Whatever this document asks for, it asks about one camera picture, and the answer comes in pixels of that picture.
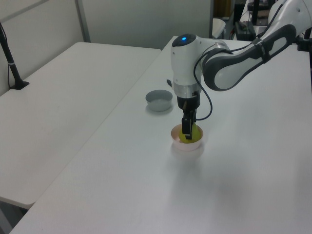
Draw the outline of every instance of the white bowl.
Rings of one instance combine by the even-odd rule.
[[[202,138],[204,135],[203,130],[199,126],[197,126],[200,132],[200,139],[194,143],[183,143],[179,138],[179,132],[181,128],[182,128],[182,124],[179,124],[171,130],[171,137],[173,140],[173,145],[183,151],[192,151],[192,150],[197,149],[202,142]]]
[[[149,92],[145,99],[152,111],[166,111],[171,107],[172,93],[166,90],[154,90]]]

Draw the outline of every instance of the gray bowl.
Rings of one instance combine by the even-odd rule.
[[[145,99],[152,111],[165,111],[171,107],[172,93],[166,90],[154,90],[149,92]]]

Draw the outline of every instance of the white table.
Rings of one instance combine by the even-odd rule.
[[[0,201],[29,209],[160,50],[77,43],[0,97]]]
[[[172,147],[170,41],[12,234],[303,234],[312,230],[309,55],[289,47],[226,92],[208,90],[203,145]],[[248,42],[227,41],[231,49]],[[201,95],[198,117],[209,104]]]

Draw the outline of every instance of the white robot link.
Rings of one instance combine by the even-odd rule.
[[[198,120],[201,75],[207,86],[216,91],[236,86],[249,72],[268,62],[292,44],[296,36],[312,27],[312,0],[279,0],[270,10],[269,22],[261,38],[235,54],[225,42],[217,39],[185,34],[173,41],[173,89],[184,113],[182,132],[186,139],[192,139],[192,125]]]

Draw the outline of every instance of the yellow object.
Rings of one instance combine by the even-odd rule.
[[[200,131],[197,128],[197,125],[193,123],[192,126],[192,140],[188,140],[185,138],[185,135],[182,133],[182,129],[179,132],[179,138],[183,143],[189,144],[189,143],[194,143],[196,141],[199,141],[201,138]]]

